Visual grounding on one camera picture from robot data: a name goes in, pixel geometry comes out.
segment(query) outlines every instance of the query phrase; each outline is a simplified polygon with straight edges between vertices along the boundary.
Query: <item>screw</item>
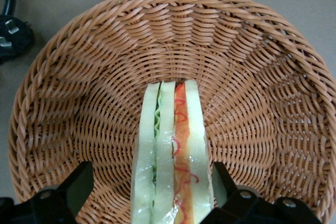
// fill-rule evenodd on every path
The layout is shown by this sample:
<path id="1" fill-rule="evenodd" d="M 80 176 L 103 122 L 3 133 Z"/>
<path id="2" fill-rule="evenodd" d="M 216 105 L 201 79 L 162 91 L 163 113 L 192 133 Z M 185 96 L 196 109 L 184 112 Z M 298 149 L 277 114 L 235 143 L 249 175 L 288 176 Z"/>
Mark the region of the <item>screw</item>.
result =
<path id="1" fill-rule="evenodd" d="M 290 199 L 284 199 L 282 203 L 284 203 L 286 207 L 290 207 L 290 208 L 296 207 L 296 204 Z"/>
<path id="2" fill-rule="evenodd" d="M 240 195 L 244 198 L 244 199 L 251 199 L 251 194 L 248 191 L 241 191 Z"/>
<path id="3" fill-rule="evenodd" d="M 50 191 L 45 191 L 40 195 L 40 199 L 46 199 L 48 197 L 50 197 L 51 192 Z"/>

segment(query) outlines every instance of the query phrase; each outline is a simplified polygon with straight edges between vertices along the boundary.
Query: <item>sandwich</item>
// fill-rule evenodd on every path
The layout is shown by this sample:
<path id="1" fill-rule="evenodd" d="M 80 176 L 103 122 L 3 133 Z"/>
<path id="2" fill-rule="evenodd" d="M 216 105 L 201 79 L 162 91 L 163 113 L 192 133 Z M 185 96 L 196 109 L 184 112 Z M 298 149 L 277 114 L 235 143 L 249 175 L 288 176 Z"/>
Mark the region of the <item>sandwich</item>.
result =
<path id="1" fill-rule="evenodd" d="M 131 222 L 200 223 L 214 205 L 195 80 L 146 88 L 135 142 Z"/>

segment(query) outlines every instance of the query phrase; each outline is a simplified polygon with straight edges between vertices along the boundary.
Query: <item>power adapter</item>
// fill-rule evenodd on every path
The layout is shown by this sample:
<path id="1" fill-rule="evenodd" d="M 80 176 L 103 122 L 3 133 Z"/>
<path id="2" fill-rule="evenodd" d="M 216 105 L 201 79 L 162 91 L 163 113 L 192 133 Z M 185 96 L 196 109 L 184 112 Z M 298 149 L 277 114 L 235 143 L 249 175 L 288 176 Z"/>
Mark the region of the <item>power adapter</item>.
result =
<path id="1" fill-rule="evenodd" d="M 26 23 L 0 15 L 0 64 L 24 53 L 33 42 L 33 31 Z"/>
<path id="2" fill-rule="evenodd" d="M 33 43 L 34 34 L 27 23 L 13 17 L 16 0 L 5 0 L 0 15 L 0 64 L 24 53 Z"/>

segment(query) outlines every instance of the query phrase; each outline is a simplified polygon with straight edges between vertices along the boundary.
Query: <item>sandwich slice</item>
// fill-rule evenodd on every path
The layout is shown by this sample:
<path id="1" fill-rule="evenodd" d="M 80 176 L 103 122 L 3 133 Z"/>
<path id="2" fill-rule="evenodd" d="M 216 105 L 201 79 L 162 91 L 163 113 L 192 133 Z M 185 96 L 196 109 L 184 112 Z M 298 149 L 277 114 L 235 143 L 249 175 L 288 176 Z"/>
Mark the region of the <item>sandwich slice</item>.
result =
<path id="1" fill-rule="evenodd" d="M 134 148 L 131 221 L 200 223 L 214 204 L 195 80 L 148 85 Z"/>

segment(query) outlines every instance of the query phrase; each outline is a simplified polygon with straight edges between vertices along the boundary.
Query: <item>basket weave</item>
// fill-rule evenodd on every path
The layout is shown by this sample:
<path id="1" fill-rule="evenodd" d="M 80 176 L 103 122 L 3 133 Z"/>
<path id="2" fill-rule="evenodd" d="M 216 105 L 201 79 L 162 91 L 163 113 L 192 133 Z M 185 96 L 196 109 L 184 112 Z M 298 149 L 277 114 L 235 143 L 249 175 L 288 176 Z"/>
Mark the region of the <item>basket weave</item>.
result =
<path id="1" fill-rule="evenodd" d="M 303 36 L 250 0 L 107 0 L 74 18 L 20 86 L 9 134 L 19 201 L 92 161 L 80 223 L 128 223 L 148 83 L 196 79 L 212 161 L 266 200 L 335 208 L 336 85 Z"/>

